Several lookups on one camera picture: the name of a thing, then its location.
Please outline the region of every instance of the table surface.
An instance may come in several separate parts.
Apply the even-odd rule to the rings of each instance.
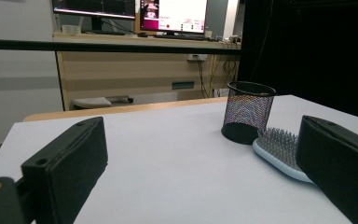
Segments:
[[[282,174],[220,132],[227,102],[104,113],[109,162],[76,223],[350,223],[313,184]],[[358,118],[276,96],[268,127],[298,133],[303,115],[358,133]],[[86,117],[15,123],[0,176]]]

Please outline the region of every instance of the white wall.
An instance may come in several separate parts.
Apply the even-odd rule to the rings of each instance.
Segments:
[[[51,41],[48,0],[0,0],[0,39]],[[62,110],[53,52],[0,50],[0,144],[14,122]]]
[[[240,0],[228,0],[227,2],[225,32],[223,33],[224,38],[229,38],[234,34],[234,26],[239,2]]]
[[[245,4],[238,4],[237,17],[235,19],[234,35],[242,35],[243,21],[245,20]]]

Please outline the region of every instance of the brush bristles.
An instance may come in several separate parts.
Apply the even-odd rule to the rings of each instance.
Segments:
[[[301,171],[296,164],[297,135],[282,129],[258,130],[257,144],[286,165]]]

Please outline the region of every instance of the monitor screen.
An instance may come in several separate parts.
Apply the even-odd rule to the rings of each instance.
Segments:
[[[135,0],[52,0],[53,12],[135,20]]]
[[[208,0],[141,0],[140,29],[203,35]]]

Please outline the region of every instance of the electrical outlet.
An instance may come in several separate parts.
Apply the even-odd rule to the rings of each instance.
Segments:
[[[201,61],[206,61],[206,59],[208,58],[208,54],[187,54],[187,60],[196,61],[198,59],[197,57],[195,57],[196,55],[200,57]]]

